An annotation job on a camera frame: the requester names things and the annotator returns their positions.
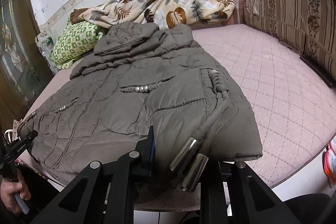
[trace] striped sofa cushion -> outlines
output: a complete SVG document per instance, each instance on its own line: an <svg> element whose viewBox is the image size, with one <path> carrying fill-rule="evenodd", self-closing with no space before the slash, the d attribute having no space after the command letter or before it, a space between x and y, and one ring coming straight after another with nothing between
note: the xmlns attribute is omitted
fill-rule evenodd
<svg viewBox="0 0 336 224"><path fill-rule="evenodd" d="M336 8L333 0L246 0L248 26L310 56L336 80Z"/></svg>

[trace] silver bolt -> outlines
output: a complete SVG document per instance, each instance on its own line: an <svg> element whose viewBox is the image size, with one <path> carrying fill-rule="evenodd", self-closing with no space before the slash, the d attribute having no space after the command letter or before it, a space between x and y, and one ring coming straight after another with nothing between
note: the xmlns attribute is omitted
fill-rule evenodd
<svg viewBox="0 0 336 224"><path fill-rule="evenodd" d="M92 169L97 169L99 166L100 166L100 162L98 162L98 161L93 161L93 162L90 163L90 167Z"/></svg>
<svg viewBox="0 0 336 224"><path fill-rule="evenodd" d="M137 158L140 154L138 151L131 151L129 154L128 154L131 158Z"/></svg>
<svg viewBox="0 0 336 224"><path fill-rule="evenodd" d="M243 161L238 161L238 162L236 162L236 165L237 165L238 168L242 169L242 168L245 168L246 163L243 162Z"/></svg>

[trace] white floor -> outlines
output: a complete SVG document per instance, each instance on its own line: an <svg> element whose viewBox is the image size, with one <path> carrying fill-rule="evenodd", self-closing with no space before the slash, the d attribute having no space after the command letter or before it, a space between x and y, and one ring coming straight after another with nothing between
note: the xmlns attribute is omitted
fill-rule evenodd
<svg viewBox="0 0 336 224"><path fill-rule="evenodd" d="M310 193L332 195L336 187L330 188L323 173L322 153L291 178L275 187L274 192L281 200ZM160 224L178 224L186 213L161 213ZM134 224L157 224L159 213L134 211Z"/></svg>

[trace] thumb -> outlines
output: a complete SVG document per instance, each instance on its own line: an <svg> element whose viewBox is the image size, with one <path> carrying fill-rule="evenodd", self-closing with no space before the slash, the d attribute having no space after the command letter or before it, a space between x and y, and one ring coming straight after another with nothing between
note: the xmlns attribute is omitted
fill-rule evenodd
<svg viewBox="0 0 336 224"><path fill-rule="evenodd" d="M14 194L19 192L22 189L22 184L21 182L12 182L12 183L8 183L8 185L6 185L6 193L7 194Z"/></svg>

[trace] floral blanket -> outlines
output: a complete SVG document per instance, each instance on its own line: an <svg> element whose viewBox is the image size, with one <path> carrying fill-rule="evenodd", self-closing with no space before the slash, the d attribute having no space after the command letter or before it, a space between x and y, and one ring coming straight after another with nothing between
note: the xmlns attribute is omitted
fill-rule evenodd
<svg viewBox="0 0 336 224"><path fill-rule="evenodd" d="M154 22L160 29L195 22L208 24L227 20L236 0L109 0L78 16L103 28L134 21Z"/></svg>

